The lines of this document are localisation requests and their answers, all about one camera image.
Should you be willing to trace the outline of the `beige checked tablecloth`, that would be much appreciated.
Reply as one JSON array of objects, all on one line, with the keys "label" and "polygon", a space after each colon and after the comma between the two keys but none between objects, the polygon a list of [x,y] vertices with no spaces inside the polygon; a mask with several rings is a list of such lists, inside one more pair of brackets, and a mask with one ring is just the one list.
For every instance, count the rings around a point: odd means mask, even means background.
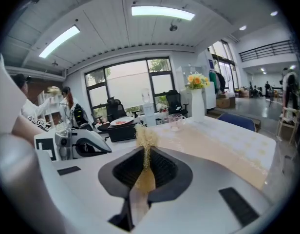
[{"label": "beige checked tablecloth", "polygon": [[187,118],[178,131],[170,123],[151,129],[159,147],[217,162],[260,190],[266,184],[276,150],[269,137],[211,117]]}]

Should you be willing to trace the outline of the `blue chair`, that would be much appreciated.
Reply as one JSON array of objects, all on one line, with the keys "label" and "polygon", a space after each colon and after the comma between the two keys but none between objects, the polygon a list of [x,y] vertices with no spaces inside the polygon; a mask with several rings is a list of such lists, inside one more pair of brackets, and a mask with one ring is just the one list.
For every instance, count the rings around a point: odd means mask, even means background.
[{"label": "blue chair", "polygon": [[236,114],[230,114],[230,113],[223,113],[219,117],[217,117],[218,120],[251,130],[253,132],[256,131],[255,123],[252,119],[243,117]]}]

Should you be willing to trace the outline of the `black-framed window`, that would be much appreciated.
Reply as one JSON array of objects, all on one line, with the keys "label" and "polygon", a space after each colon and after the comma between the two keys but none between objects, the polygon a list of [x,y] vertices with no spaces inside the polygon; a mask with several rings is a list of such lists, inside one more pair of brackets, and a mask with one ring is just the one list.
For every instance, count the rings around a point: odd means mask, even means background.
[{"label": "black-framed window", "polygon": [[130,116],[143,114],[141,90],[148,88],[156,112],[166,111],[166,94],[175,88],[170,59],[142,58],[102,67],[85,74],[86,92],[94,120],[107,119],[107,100],[119,99]]}]

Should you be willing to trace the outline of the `wooden rack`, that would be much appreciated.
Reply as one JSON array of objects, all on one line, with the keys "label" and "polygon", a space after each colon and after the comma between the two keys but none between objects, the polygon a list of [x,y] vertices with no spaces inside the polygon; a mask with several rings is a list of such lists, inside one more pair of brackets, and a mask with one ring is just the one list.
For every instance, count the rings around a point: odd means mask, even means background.
[{"label": "wooden rack", "polygon": [[282,138],[282,129],[291,129],[291,135],[288,139],[289,144],[292,142],[294,135],[298,128],[300,118],[300,110],[293,109],[290,107],[283,107],[282,116],[279,117],[277,129],[276,129],[276,137],[278,139]]}]

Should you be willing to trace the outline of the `white water dispenser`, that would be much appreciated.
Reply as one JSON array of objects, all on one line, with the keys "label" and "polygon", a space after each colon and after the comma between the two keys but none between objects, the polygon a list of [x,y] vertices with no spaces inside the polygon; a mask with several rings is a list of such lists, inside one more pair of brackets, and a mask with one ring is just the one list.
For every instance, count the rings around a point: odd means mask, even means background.
[{"label": "white water dispenser", "polygon": [[152,103],[145,103],[143,105],[143,111],[145,116],[145,123],[148,127],[156,126],[155,111]]}]

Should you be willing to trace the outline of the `yellow flower bouquet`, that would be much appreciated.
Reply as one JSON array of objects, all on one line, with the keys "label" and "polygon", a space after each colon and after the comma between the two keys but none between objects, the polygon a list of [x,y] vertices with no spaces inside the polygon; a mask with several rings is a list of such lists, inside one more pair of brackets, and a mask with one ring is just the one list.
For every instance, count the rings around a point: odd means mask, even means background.
[{"label": "yellow flower bouquet", "polygon": [[210,85],[209,79],[200,73],[191,74],[187,77],[185,87],[190,90],[202,89]]}]

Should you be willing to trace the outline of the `white plate with red stain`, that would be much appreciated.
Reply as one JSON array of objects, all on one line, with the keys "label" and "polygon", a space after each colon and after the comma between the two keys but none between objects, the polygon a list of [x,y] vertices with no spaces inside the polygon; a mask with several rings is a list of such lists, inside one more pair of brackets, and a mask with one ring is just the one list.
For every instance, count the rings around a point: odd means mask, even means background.
[{"label": "white plate with red stain", "polygon": [[110,123],[110,125],[111,126],[119,126],[119,125],[124,125],[124,124],[130,123],[132,121],[134,121],[134,117],[121,117],[116,120],[113,120]]}]

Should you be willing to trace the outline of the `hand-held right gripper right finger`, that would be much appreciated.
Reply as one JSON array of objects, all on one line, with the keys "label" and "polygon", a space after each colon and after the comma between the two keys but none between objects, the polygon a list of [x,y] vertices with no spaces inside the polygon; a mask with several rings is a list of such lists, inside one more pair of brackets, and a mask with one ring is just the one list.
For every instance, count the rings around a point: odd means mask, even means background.
[{"label": "hand-held right gripper right finger", "polygon": [[259,189],[226,167],[175,150],[161,150],[186,163],[193,172],[193,179],[176,200],[152,204],[137,225],[138,234],[231,234],[239,231],[241,224],[219,193],[225,188],[234,188],[258,215],[271,207]]}]

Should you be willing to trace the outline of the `long ceiling light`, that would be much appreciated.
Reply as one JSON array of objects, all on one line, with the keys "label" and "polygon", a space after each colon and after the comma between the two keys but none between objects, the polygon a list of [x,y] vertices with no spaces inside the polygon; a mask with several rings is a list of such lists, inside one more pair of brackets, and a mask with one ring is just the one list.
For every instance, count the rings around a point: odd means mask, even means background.
[{"label": "long ceiling light", "polygon": [[78,33],[80,33],[79,28],[73,25],[71,28],[55,38],[50,44],[48,44],[46,48],[39,54],[39,57],[43,59],[47,58],[55,49]]},{"label": "long ceiling light", "polygon": [[133,16],[165,16],[191,21],[195,14],[184,10],[162,6],[132,6]]}]

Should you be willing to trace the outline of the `black balcony railing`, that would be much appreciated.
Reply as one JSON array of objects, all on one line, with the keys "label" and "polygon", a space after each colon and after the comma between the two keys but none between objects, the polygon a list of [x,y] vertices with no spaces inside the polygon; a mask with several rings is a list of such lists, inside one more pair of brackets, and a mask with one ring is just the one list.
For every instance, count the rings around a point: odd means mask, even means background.
[{"label": "black balcony railing", "polygon": [[260,47],[256,47],[247,51],[239,53],[242,62],[261,59],[265,57],[292,54],[295,53],[296,48],[291,40],[279,41]]}]

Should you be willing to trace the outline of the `clear glass cup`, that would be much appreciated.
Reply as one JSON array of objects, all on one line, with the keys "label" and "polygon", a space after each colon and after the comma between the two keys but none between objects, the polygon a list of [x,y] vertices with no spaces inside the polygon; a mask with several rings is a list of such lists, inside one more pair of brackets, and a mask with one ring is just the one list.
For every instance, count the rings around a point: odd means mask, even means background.
[{"label": "clear glass cup", "polygon": [[177,132],[182,130],[186,123],[186,117],[182,114],[171,114],[168,115],[168,123],[172,131]]}]

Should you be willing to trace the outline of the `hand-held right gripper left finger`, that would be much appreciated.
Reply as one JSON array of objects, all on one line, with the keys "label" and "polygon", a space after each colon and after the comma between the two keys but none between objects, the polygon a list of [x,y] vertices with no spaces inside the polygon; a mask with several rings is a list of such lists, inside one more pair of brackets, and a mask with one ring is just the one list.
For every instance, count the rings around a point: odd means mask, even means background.
[{"label": "hand-held right gripper left finger", "polygon": [[48,193],[63,217],[63,234],[145,234],[140,227],[127,232],[108,222],[120,213],[124,200],[111,196],[98,180],[106,163],[130,152],[129,148],[90,158],[52,162],[37,153]]}]

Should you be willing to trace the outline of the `black office chair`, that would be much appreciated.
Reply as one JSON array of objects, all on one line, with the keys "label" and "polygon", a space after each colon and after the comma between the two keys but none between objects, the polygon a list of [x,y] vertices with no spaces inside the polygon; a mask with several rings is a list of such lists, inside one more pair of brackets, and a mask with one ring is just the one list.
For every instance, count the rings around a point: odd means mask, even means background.
[{"label": "black office chair", "polygon": [[107,120],[109,122],[127,116],[121,101],[119,99],[114,99],[114,97],[111,97],[107,100],[106,109]]},{"label": "black office chair", "polygon": [[188,117],[187,106],[189,104],[181,102],[181,95],[177,92],[177,90],[169,90],[166,94],[166,99],[168,102],[169,115],[181,114],[184,117]]}]

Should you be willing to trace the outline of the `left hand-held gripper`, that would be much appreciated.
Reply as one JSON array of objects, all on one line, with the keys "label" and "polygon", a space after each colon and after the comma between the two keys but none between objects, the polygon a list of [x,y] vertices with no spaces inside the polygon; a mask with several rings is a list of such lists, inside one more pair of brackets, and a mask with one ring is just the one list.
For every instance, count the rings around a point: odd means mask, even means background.
[{"label": "left hand-held gripper", "polygon": [[[51,129],[34,136],[36,151],[46,152],[51,160],[73,159],[72,132]],[[74,159],[100,156],[112,150],[95,131],[74,130]]]}]

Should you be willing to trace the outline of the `white cabinet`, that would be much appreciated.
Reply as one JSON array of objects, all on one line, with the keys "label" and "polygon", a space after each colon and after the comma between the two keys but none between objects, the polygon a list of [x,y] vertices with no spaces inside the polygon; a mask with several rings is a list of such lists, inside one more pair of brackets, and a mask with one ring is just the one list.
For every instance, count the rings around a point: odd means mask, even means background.
[{"label": "white cabinet", "polygon": [[216,93],[215,93],[215,85],[214,82],[210,80],[209,73],[211,71],[215,71],[213,57],[209,49],[204,50],[205,58],[206,58],[206,73],[205,76],[209,80],[209,86],[206,87],[206,109],[214,109],[216,107]]}]

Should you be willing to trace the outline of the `water dispenser bottle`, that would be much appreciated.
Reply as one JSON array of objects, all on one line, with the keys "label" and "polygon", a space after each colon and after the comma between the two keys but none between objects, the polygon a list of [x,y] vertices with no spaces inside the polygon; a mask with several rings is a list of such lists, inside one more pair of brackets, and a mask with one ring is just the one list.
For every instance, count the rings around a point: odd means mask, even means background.
[{"label": "water dispenser bottle", "polygon": [[141,90],[142,100],[144,104],[150,103],[150,93],[148,88],[143,88]]}]

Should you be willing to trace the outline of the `person's left forearm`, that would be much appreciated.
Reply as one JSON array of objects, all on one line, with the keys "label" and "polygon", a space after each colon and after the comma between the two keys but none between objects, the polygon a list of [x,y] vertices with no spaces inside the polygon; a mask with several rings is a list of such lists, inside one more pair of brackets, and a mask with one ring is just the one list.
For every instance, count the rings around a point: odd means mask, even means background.
[{"label": "person's left forearm", "polygon": [[19,115],[15,121],[14,127],[11,132],[13,135],[28,141],[33,147],[35,146],[35,136],[45,133],[23,115]]}]

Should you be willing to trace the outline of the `black box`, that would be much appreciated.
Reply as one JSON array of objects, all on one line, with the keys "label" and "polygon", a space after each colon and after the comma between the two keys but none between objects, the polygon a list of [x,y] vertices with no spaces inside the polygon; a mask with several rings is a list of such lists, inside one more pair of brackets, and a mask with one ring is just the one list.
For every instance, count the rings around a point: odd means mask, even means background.
[{"label": "black box", "polygon": [[118,126],[109,126],[107,133],[111,139],[111,142],[119,142],[136,139],[136,125],[140,122],[130,122]]}]

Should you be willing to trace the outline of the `white vase with flowers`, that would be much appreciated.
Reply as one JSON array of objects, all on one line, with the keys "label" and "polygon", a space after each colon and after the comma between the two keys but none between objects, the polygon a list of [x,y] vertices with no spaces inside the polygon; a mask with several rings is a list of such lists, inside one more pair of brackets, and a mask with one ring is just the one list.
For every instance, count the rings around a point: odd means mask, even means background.
[{"label": "white vase with flowers", "polygon": [[192,116],[192,92],[186,85],[188,84],[188,76],[196,73],[205,74],[205,66],[180,66],[176,69],[176,79],[178,84],[178,92],[181,95],[181,102],[188,104],[188,117]]}]

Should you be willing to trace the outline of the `clothes rack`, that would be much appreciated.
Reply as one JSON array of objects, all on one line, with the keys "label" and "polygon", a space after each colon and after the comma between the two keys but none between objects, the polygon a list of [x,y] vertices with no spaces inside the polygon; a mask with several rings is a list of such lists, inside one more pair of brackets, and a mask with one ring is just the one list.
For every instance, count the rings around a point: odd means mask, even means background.
[{"label": "clothes rack", "polygon": [[216,94],[225,93],[225,79],[220,73],[215,71],[209,71],[209,79],[214,83]]}]

